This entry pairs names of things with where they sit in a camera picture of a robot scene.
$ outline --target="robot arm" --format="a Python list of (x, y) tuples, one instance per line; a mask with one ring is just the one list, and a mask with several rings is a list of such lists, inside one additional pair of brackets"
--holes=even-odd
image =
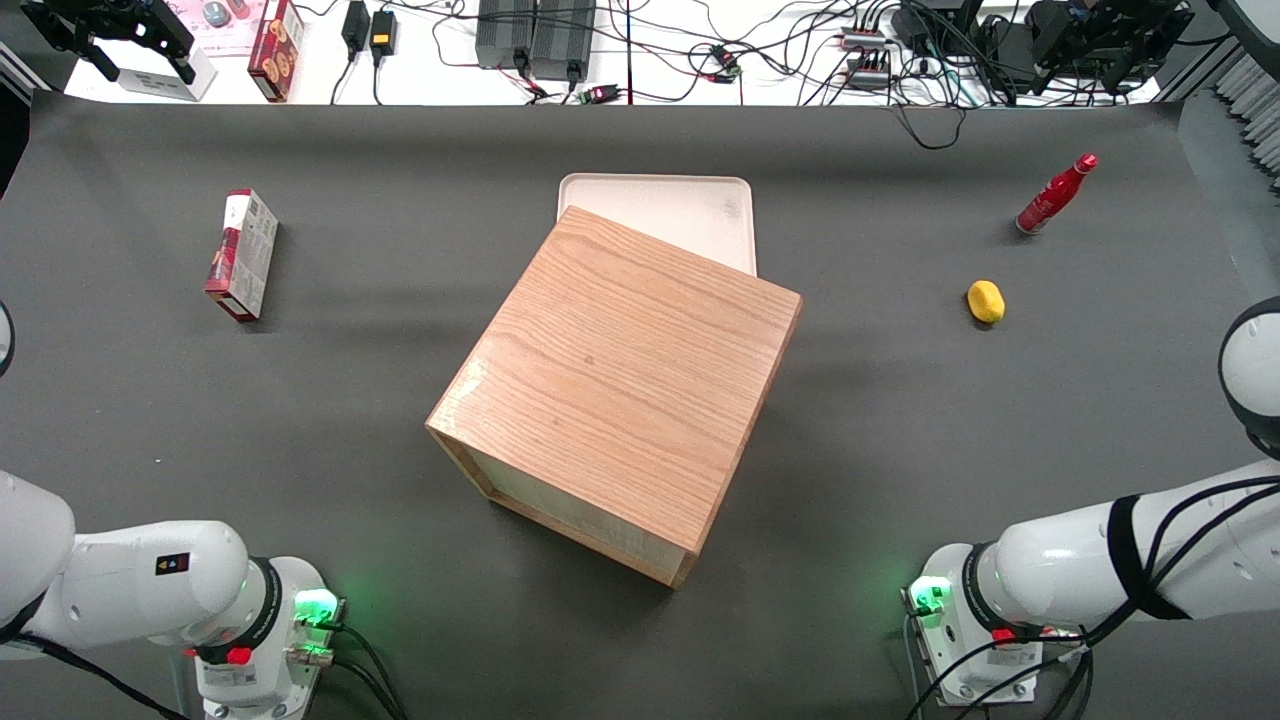
[(252, 557), (218, 521), (74, 528), (60, 497), (0, 471), (0, 660), (150, 638), (193, 657), (207, 714), (302, 716), (332, 639), (311, 623), (339, 611), (315, 568)]
[(1280, 609), (1280, 297), (1231, 324), (1219, 375), (1270, 459), (1019, 523), (996, 542), (948, 544), (929, 557), (904, 596), (943, 705), (1032, 701), (1034, 675), (1014, 680), (1041, 665), (1034, 641), (1079, 639), (1083, 628), (1128, 619), (1121, 609), (1138, 620)]
[(115, 82), (120, 69), (93, 45), (95, 38), (132, 40), (165, 56), (187, 85), (195, 38), (165, 0), (23, 0), (22, 12), (54, 50), (70, 50)]
[(1062, 69), (1085, 58), (1107, 68), (1102, 86), (1120, 92), (1120, 83), (1137, 68), (1158, 69), (1194, 18), (1184, 0), (1068, 0), (1044, 5), (1032, 44), (1039, 95)]

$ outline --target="wood grain surface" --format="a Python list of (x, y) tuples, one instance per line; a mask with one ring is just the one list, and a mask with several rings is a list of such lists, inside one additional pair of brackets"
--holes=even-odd
[[(604, 542), (620, 539), (622, 530), (600, 530), (617, 519), (696, 556), (801, 305), (795, 292), (571, 208), (426, 425), (490, 497)], [(486, 470), (460, 457), (462, 447)], [(520, 479), (484, 477), (495, 464)], [(562, 492), (517, 497), (531, 492), (526, 475)], [(581, 516), (566, 495), (599, 515)]]

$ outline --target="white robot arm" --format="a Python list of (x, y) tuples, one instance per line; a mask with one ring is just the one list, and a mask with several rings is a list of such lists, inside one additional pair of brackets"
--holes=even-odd
[(220, 719), (301, 717), (332, 639), (308, 623), (339, 614), (315, 568), (251, 557), (224, 523), (76, 534), (60, 497), (4, 471), (0, 578), (0, 660), (136, 638), (180, 646)]
[(1219, 369), (1231, 410), (1268, 460), (1019, 523), (996, 542), (929, 557), (904, 598), (943, 705), (1032, 701), (1043, 652), (1036, 638), (1079, 635), (1130, 610), (1149, 620), (1280, 609), (1280, 297), (1233, 323)]

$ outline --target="red box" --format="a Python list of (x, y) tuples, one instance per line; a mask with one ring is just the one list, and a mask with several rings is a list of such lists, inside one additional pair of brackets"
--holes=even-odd
[(269, 0), (262, 8), (257, 40), (248, 56), (248, 74), (268, 102), (284, 102), (289, 99), (289, 86), (298, 69), (303, 27), (291, 0)]
[(262, 293), (275, 247), (275, 214), (250, 188), (227, 193), (223, 242), (205, 279), (205, 293), (223, 310), (247, 323), (262, 314)]

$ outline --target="bottle cap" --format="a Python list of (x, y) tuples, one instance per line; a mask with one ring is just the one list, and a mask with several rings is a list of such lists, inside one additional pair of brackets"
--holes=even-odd
[(1080, 159), (1075, 161), (1075, 172), (1082, 176), (1088, 174), (1089, 170), (1098, 167), (1098, 156), (1093, 152), (1085, 152), (1080, 155)]

